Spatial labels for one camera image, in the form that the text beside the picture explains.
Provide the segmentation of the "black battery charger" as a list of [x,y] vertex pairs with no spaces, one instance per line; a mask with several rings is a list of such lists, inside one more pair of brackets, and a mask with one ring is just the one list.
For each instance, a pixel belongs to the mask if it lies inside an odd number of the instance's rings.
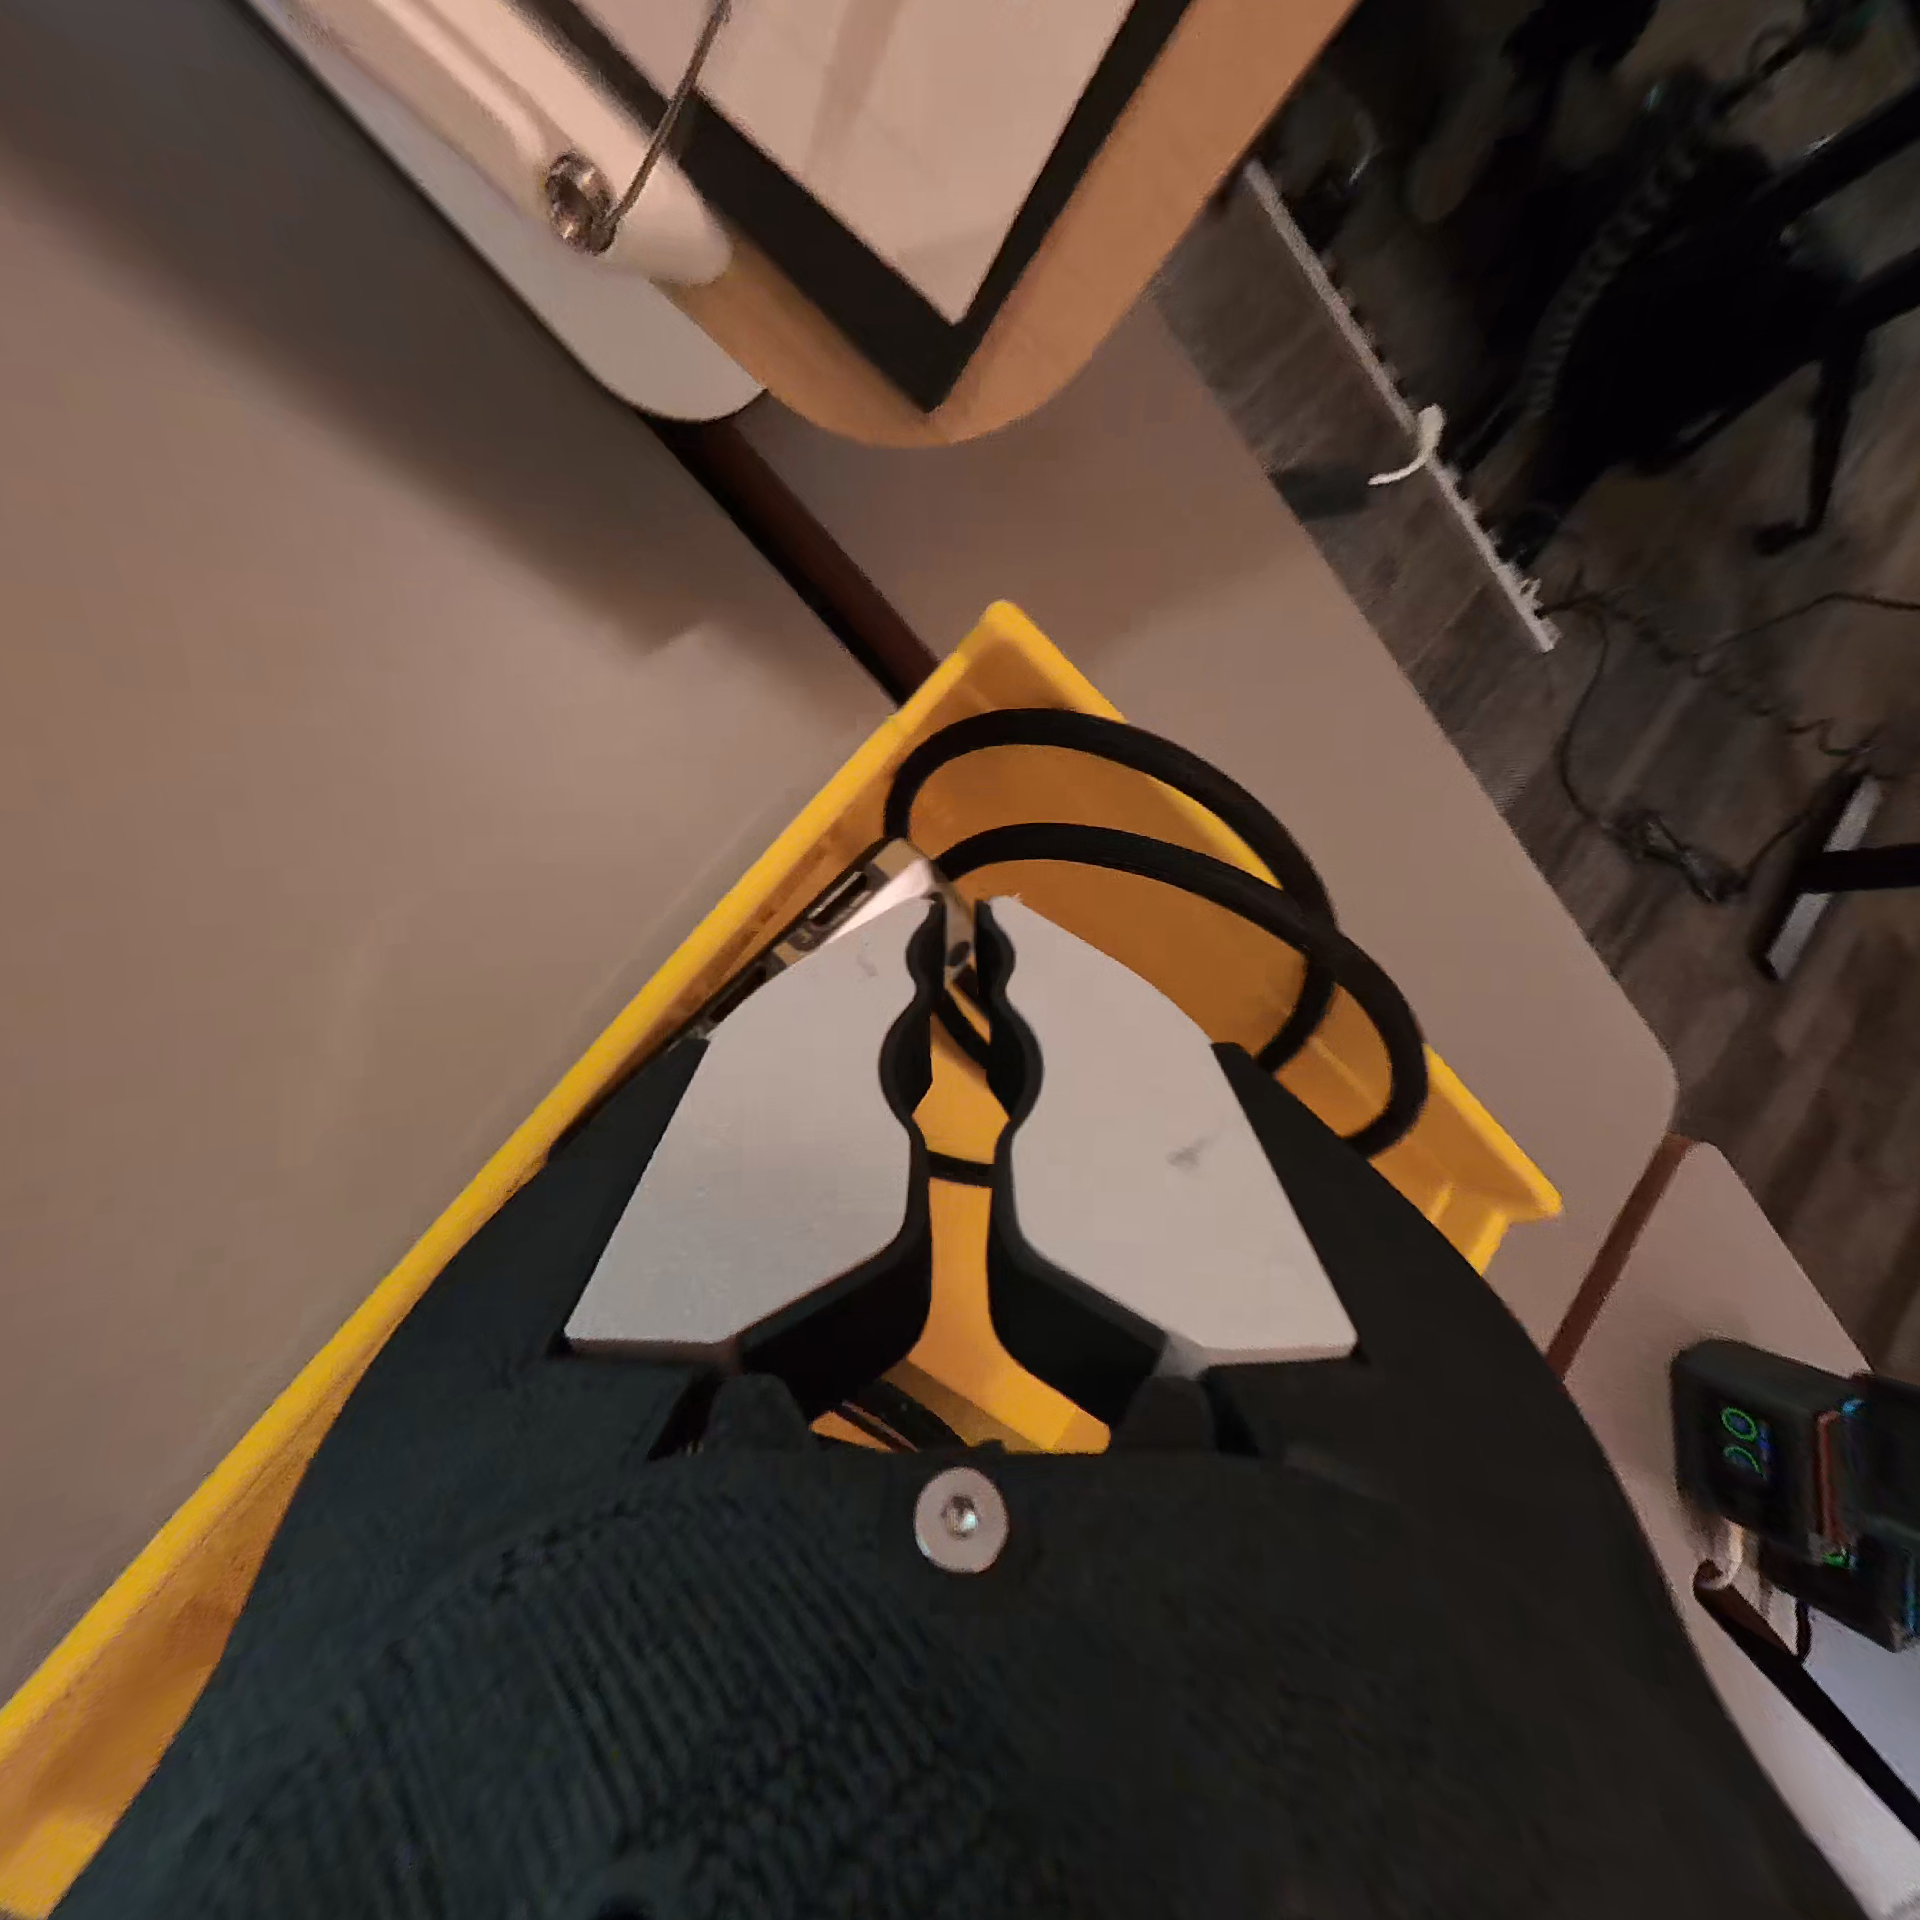
[[1841,1381],[1732,1338],[1705,1338],[1668,1369],[1674,1474],[1705,1515],[1804,1564],[1817,1561],[1817,1423]]
[[1816,1420],[1807,1543],[1761,1547],[1759,1576],[1855,1636],[1903,1653],[1917,1638],[1917,1395],[1879,1376],[1845,1385]]

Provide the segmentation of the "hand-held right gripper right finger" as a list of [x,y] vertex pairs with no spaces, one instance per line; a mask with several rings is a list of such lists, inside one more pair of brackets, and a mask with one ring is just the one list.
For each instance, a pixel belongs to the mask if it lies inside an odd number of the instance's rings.
[[974,910],[985,1229],[1011,1362],[1118,1433],[1148,1381],[1332,1365],[1359,1336],[1235,1092],[1169,997],[1033,907]]

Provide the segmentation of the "white power strip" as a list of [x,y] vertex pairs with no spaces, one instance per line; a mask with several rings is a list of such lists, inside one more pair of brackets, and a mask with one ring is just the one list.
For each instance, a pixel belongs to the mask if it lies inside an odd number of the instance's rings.
[[1283,197],[1258,159],[1245,159],[1238,168],[1238,191],[1258,208],[1261,223],[1283,253],[1293,274],[1302,281],[1319,319],[1332,329],[1345,360],[1377,398],[1403,443],[1405,458],[1400,467],[1379,469],[1359,480],[1359,494],[1383,494],[1419,480],[1436,498],[1454,531],[1467,543],[1476,563],[1496,588],[1506,610],[1525,635],[1530,648],[1545,658],[1560,644],[1560,628],[1541,606],[1541,588],[1499,552],[1481,525],[1476,506],[1454,469],[1442,458],[1445,411],[1440,404],[1414,406],[1379,356],[1374,337],[1356,319],[1348,300],[1334,285],[1323,261],[1310,246],[1298,220],[1283,205]]

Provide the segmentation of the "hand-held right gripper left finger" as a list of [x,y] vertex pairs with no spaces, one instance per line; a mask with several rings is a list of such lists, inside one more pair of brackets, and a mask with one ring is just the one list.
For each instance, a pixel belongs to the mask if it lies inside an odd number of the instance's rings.
[[946,907],[899,897],[689,1046],[572,1352],[780,1381],[808,1418],[908,1359],[933,1292],[918,1107],[946,957]]

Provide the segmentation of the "black office chair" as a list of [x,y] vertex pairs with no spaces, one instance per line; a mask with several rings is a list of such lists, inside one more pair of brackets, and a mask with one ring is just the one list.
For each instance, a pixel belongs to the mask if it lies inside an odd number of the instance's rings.
[[1523,443],[1494,522],[1499,561],[1535,565],[1606,475],[1682,467],[1802,370],[1816,373],[1804,506],[1749,543],[1775,559],[1824,529],[1872,343],[1915,312],[1917,253],[1860,272],[1812,218],[1915,151],[1917,89],[1787,161],[1729,140],[1727,124],[1872,13],[1802,5],[1740,77],[1685,73],[1650,100],[1642,167],[1541,302],[1499,398],[1454,443],[1461,470]]

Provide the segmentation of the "yellow plastic bin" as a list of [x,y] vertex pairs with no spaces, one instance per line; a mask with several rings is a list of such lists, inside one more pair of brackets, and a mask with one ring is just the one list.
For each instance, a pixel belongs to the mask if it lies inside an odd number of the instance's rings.
[[[294,1490],[349,1391],[428,1285],[542,1169],[589,1100],[666,1044],[697,999],[731,986],[775,929],[881,839],[899,765],[926,739],[981,712],[1118,710],[1017,608],[995,602],[928,682],[842,762],[653,978],[565,1070],[414,1249],[204,1479],[4,1706],[4,1917],[47,1917],[97,1857],[201,1694],[250,1597]],[[1158,776],[1101,773],[1090,759],[1013,746],[929,778],[913,820],[943,852],[1015,820],[1083,820],[1164,839],[1247,874],[1274,863],[1247,831],[1175,796]],[[1303,962],[1258,959],[1251,930],[1169,897],[1148,930],[1146,881],[1041,869],[1038,908],[1133,966],[1220,1040],[1261,1042],[1303,981]],[[1561,1212],[1561,1197],[1428,1046],[1430,1091],[1408,1138],[1374,1163],[1382,1178],[1485,1274],[1506,1235]],[[1386,1096],[1386,1056],[1340,997],[1277,1083],[1337,1132]],[[990,1331],[987,1199],[935,1188],[929,1326],[891,1371],[919,1409],[959,1418],[967,1441],[1091,1453],[1099,1428],[1026,1374]]]

